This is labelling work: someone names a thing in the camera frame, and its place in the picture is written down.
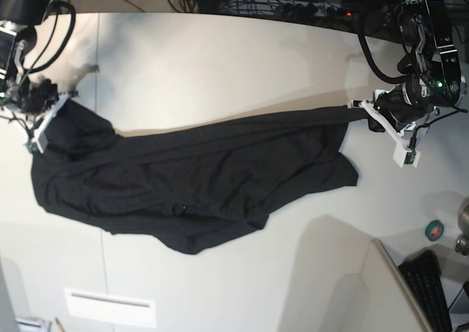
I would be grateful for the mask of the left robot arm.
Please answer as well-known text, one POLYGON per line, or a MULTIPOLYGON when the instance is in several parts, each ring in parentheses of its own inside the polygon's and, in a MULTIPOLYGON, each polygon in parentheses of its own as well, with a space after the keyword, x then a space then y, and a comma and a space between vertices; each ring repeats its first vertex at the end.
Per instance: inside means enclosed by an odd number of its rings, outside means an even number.
POLYGON ((422 133, 446 117, 466 114, 462 101, 468 82, 460 67, 453 40, 453 23, 445 0, 356 0, 360 9, 356 33, 371 71, 392 89, 377 90, 370 100, 354 100, 351 107, 364 110, 369 127, 387 133, 396 143, 396 153, 418 152, 422 133), (396 30, 404 56, 398 62, 398 76, 386 75, 376 64, 366 39, 366 25, 372 13, 380 13, 396 30))

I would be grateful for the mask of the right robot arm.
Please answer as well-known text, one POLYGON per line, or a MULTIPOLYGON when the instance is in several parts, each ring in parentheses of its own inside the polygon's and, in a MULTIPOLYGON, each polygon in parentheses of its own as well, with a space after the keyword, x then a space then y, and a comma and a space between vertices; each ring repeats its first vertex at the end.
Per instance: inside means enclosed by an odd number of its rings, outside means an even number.
POLYGON ((40 131, 53 117, 61 97, 58 86, 47 78, 33 82, 30 75, 49 68, 68 44, 76 23, 76 9, 70 0, 1 0, 1 109, 11 113, 4 117, 17 122, 29 143, 38 140, 40 131), (45 63, 39 60, 51 44, 59 16, 66 12, 70 23, 58 49, 45 63), (26 55, 37 44, 36 27, 53 15, 55 17, 50 37, 33 62, 25 65, 26 55))

